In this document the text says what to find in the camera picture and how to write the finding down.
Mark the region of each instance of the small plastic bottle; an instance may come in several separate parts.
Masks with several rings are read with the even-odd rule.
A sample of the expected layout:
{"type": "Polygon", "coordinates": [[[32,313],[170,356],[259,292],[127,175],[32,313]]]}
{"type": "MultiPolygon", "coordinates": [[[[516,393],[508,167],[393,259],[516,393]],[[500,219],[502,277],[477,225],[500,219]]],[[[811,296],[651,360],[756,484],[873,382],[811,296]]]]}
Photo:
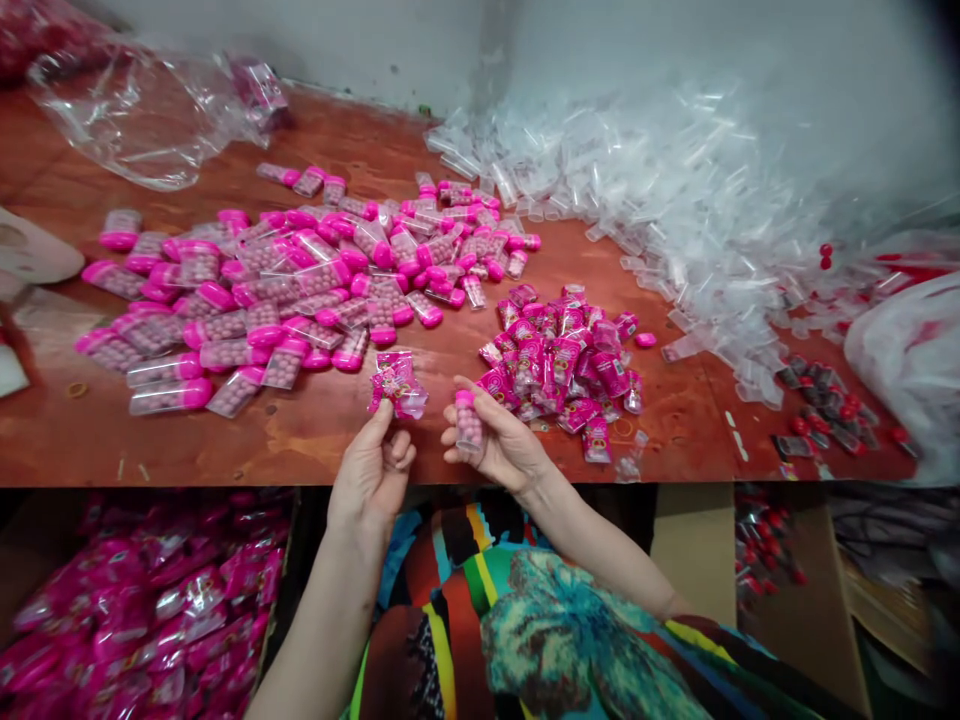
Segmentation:
{"type": "Polygon", "coordinates": [[[193,350],[199,350],[209,342],[240,337],[247,332],[246,317],[246,310],[235,310],[193,320],[183,326],[183,341],[193,350]]]}
{"type": "Polygon", "coordinates": [[[505,270],[507,277],[519,280],[523,275],[523,269],[527,266],[527,260],[527,254],[523,250],[514,250],[510,253],[510,260],[505,270]]]}
{"type": "Polygon", "coordinates": [[[84,282],[106,290],[124,300],[136,300],[140,297],[143,278],[129,270],[124,270],[112,260],[98,260],[87,265],[80,273],[84,282]]]}
{"type": "Polygon", "coordinates": [[[364,202],[351,197],[341,198],[340,202],[337,203],[337,209],[364,220],[376,220],[380,214],[380,206],[377,203],[373,201],[364,202]]]}
{"type": "Polygon", "coordinates": [[[467,294],[470,307],[474,310],[483,310],[487,307],[487,296],[483,292],[483,285],[476,275],[465,275],[460,279],[460,285],[467,294]]]}
{"type": "MultiPolygon", "coordinates": [[[[329,287],[320,288],[317,292],[328,289],[329,287]]],[[[315,295],[316,293],[304,292],[302,294],[315,295]]],[[[261,280],[251,280],[250,282],[234,285],[233,297],[240,307],[250,307],[254,303],[262,302],[263,300],[275,300],[278,303],[294,302],[300,299],[301,292],[295,276],[274,275],[261,280]]]]}
{"type": "Polygon", "coordinates": [[[305,317],[290,318],[283,323],[283,331],[290,337],[305,340],[321,350],[333,350],[343,342],[343,333],[325,328],[316,320],[305,317]]]}
{"type": "Polygon", "coordinates": [[[273,347],[283,337],[277,303],[264,300],[247,308],[247,342],[253,347],[273,347]]]}
{"type": "Polygon", "coordinates": [[[214,340],[200,348],[200,365],[205,368],[265,365],[269,360],[269,348],[253,347],[246,338],[214,340]]]}
{"type": "Polygon", "coordinates": [[[233,294],[215,282],[205,282],[173,304],[173,312],[185,320],[197,320],[237,309],[233,294]]]}
{"type": "Polygon", "coordinates": [[[185,352],[136,363],[127,370],[127,387],[140,387],[150,383],[171,380],[196,380],[203,377],[200,355],[185,352]]]}
{"type": "Polygon", "coordinates": [[[370,320],[370,339],[377,345],[392,345],[397,341],[393,324],[393,305],[389,301],[373,298],[367,302],[370,320]]]}
{"type": "Polygon", "coordinates": [[[267,363],[263,384],[281,390],[290,390],[309,352],[310,345],[304,340],[288,337],[280,342],[274,348],[270,362],[267,363]]]}
{"type": "Polygon", "coordinates": [[[167,233],[152,230],[140,233],[123,267],[137,275],[149,275],[154,265],[163,262],[163,242],[168,237],[167,233]]]}
{"type": "Polygon", "coordinates": [[[300,180],[300,171],[271,163],[260,163],[257,165],[257,176],[279,185],[293,187],[300,180]]]}
{"type": "Polygon", "coordinates": [[[103,221],[100,244],[114,252],[127,252],[137,244],[142,227],[143,216],[136,210],[111,210],[103,221]]]}
{"type": "Polygon", "coordinates": [[[222,222],[233,237],[250,227],[250,216],[243,210],[225,208],[217,213],[217,220],[222,222]]]}
{"type": "Polygon", "coordinates": [[[238,368],[207,403],[207,410],[232,420],[260,390],[264,374],[262,367],[238,368]]]}
{"type": "Polygon", "coordinates": [[[74,349],[101,367],[125,373],[146,358],[110,328],[98,328],[77,340],[74,349]]]}
{"type": "Polygon", "coordinates": [[[316,197],[317,193],[320,192],[320,188],[323,187],[326,177],[326,170],[319,168],[316,165],[311,165],[303,171],[303,175],[301,175],[300,179],[294,183],[293,191],[297,195],[302,195],[303,197],[316,197]]]}
{"type": "Polygon", "coordinates": [[[483,423],[473,406],[473,393],[458,390],[457,408],[457,447],[465,452],[480,452],[483,448],[483,423]]]}
{"type": "Polygon", "coordinates": [[[199,410],[210,402],[212,395],[213,386],[206,378],[143,385],[130,398],[130,414],[136,417],[174,410],[199,410]]]}
{"type": "Polygon", "coordinates": [[[323,180],[323,204],[338,207],[347,194],[347,181],[337,175],[327,175],[323,180]]]}
{"type": "Polygon", "coordinates": [[[363,356],[370,343],[370,329],[360,327],[347,334],[333,353],[330,362],[340,372],[357,372],[363,366],[363,356]]]}
{"type": "Polygon", "coordinates": [[[183,287],[199,287],[220,277],[220,248],[204,240],[183,240],[180,243],[180,283],[183,287]]]}

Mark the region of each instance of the wooden table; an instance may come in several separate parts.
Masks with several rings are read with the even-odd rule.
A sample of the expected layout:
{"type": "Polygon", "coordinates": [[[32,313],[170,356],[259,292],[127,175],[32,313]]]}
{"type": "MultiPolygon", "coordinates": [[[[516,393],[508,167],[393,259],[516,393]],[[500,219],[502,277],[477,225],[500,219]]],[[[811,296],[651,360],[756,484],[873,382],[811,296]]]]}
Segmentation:
{"type": "MultiPolygon", "coordinates": [[[[346,177],[360,198],[414,196],[413,174],[451,177],[423,145],[426,124],[358,104],[294,93],[297,129],[278,133],[269,151],[233,144],[203,166],[187,190],[157,193],[100,168],[70,149],[23,92],[3,95],[0,105],[0,204],[74,244],[89,258],[110,253],[97,242],[106,213],[133,207],[146,228],[180,232],[213,219],[218,210],[239,207],[251,215],[299,205],[289,190],[258,179],[257,163],[269,160],[302,168],[317,164],[346,177]]],[[[669,306],[640,290],[619,269],[617,248],[591,244],[580,222],[528,224],[543,237],[531,257],[525,282],[546,297],[567,282],[583,282],[592,303],[619,313],[630,310],[642,329],[661,343],[681,336],[667,321],[669,306]]],[[[506,297],[510,283],[485,283],[488,298],[506,297]]],[[[302,374],[292,392],[264,389],[236,420],[208,412],[131,418],[123,378],[77,355],[74,341],[124,303],[78,279],[37,288],[4,308],[4,323],[33,386],[0,400],[2,486],[175,486],[329,484],[350,439],[365,422],[373,352],[358,375],[336,371],[302,374]],[[89,392],[68,399],[67,386],[86,383],[89,392]]],[[[398,348],[416,354],[418,377],[431,399],[423,419],[405,423],[419,449],[415,482],[473,483],[479,477],[441,460],[443,407],[452,399],[456,373],[479,377],[484,364],[477,348],[499,331],[491,309],[448,312],[435,330],[414,324],[399,331],[398,348]]],[[[864,401],[880,410],[842,358],[842,350],[819,337],[791,346],[831,362],[864,401]]],[[[650,437],[643,480],[697,482],[779,480],[784,469],[770,435],[786,433],[791,411],[801,405],[787,393],[784,412],[746,405],[734,394],[730,370],[702,353],[664,363],[656,349],[636,351],[632,367],[645,381],[647,408],[612,427],[615,451],[624,450],[638,429],[650,437]]],[[[884,427],[891,418],[881,411],[884,427]]],[[[551,457],[575,482],[611,482],[609,467],[582,460],[579,437],[550,426],[540,436],[551,457]]],[[[839,448],[824,453],[837,478],[893,480],[911,477],[912,461],[897,448],[853,459],[839,448]]],[[[817,479],[811,461],[794,466],[801,479],[817,479]]]]}

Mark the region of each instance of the pink plastic wrapper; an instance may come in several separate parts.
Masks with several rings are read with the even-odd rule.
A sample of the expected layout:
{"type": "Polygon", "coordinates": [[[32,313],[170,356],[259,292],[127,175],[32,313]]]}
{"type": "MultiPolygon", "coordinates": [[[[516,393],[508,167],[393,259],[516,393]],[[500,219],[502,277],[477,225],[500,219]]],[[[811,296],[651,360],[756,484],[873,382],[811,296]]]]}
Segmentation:
{"type": "Polygon", "coordinates": [[[611,398],[620,397],[630,389],[627,373],[620,364],[620,358],[610,353],[594,353],[590,358],[594,371],[600,377],[603,389],[611,398]]]}
{"type": "Polygon", "coordinates": [[[380,401],[386,398],[393,402],[395,417],[414,420],[423,417],[429,395],[414,374],[412,353],[377,353],[377,372],[370,382],[373,385],[373,397],[368,412],[376,412],[380,401]]]}
{"type": "Polygon", "coordinates": [[[610,463],[610,430],[603,418],[595,417],[583,430],[583,459],[589,463],[610,463]]]}
{"type": "Polygon", "coordinates": [[[504,330],[509,330],[520,319],[520,308],[510,300],[498,302],[497,312],[500,314],[500,323],[504,330]]]}
{"type": "Polygon", "coordinates": [[[557,425],[571,435],[576,435],[587,423],[600,415],[600,404],[590,398],[570,400],[557,417],[557,425]]]}
{"type": "Polygon", "coordinates": [[[623,396],[623,409],[633,415],[643,412],[643,378],[635,370],[627,370],[629,390],[623,396]]]}
{"type": "Polygon", "coordinates": [[[477,385],[487,391],[498,403],[513,412],[520,406],[520,398],[513,392],[513,382],[506,374],[503,366],[494,368],[483,374],[477,385]]]}

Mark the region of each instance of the plastic candy tube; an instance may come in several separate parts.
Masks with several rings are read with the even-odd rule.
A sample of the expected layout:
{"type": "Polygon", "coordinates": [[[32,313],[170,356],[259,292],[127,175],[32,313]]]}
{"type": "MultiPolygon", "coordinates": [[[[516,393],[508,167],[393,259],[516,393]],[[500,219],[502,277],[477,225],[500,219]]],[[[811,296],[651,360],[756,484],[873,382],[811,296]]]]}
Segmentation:
{"type": "Polygon", "coordinates": [[[229,340],[247,332],[247,313],[235,310],[188,322],[183,327],[183,341],[194,350],[208,342],[229,340]]]}
{"type": "Polygon", "coordinates": [[[235,418],[260,390],[263,376],[261,367],[239,368],[207,403],[207,410],[227,419],[235,418]]]}
{"type": "Polygon", "coordinates": [[[363,366],[363,356],[370,343],[370,329],[360,327],[347,333],[343,342],[333,353],[331,362],[340,372],[358,372],[363,366]]]}
{"type": "Polygon", "coordinates": [[[143,216],[136,210],[111,210],[103,221],[100,244],[114,252],[126,252],[136,245],[142,227],[143,216]]]}
{"type": "Polygon", "coordinates": [[[124,270],[112,260],[98,260],[87,265],[80,273],[84,282],[88,282],[101,290],[106,290],[125,300],[136,300],[140,297],[140,286],[143,278],[129,270],[124,270]]]}
{"type": "Polygon", "coordinates": [[[137,388],[130,398],[130,414],[152,415],[173,410],[199,410],[213,395],[206,378],[157,382],[137,388]]]}
{"type": "Polygon", "coordinates": [[[315,197],[320,192],[320,188],[323,187],[326,177],[327,173],[323,168],[311,165],[303,171],[303,175],[293,184],[293,191],[306,198],[315,197]]]}
{"type": "Polygon", "coordinates": [[[293,187],[300,180],[300,171],[271,163],[260,163],[257,165],[257,176],[279,185],[293,187]]]}
{"type": "Polygon", "coordinates": [[[200,356],[196,352],[169,355],[132,365],[127,370],[127,387],[134,388],[170,380],[196,380],[203,376],[203,372],[200,356]]]}
{"type": "Polygon", "coordinates": [[[109,328],[93,330],[77,340],[74,348],[107,370],[125,373],[145,358],[133,345],[109,328]]]}
{"type": "Polygon", "coordinates": [[[480,452],[483,447],[483,423],[473,407],[474,397],[469,390],[456,394],[457,447],[466,452],[480,452]]]}
{"type": "Polygon", "coordinates": [[[267,363],[263,384],[281,390],[290,390],[309,352],[310,345],[304,340],[288,337],[280,342],[274,348],[270,362],[267,363]]]}

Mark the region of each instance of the clear plastic bag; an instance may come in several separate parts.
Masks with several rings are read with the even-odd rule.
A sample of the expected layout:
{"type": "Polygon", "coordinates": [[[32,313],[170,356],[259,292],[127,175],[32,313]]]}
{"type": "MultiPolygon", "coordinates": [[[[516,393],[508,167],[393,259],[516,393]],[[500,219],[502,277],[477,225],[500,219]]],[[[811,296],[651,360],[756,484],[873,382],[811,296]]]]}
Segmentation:
{"type": "Polygon", "coordinates": [[[193,185],[203,162],[233,140],[266,148],[287,110],[263,63],[146,37],[107,35],[81,54],[42,55],[28,80],[70,145],[163,192],[193,185]]]}
{"type": "Polygon", "coordinates": [[[960,273],[908,288],[862,315],[844,354],[920,446],[919,487],[960,482],[960,273]]]}

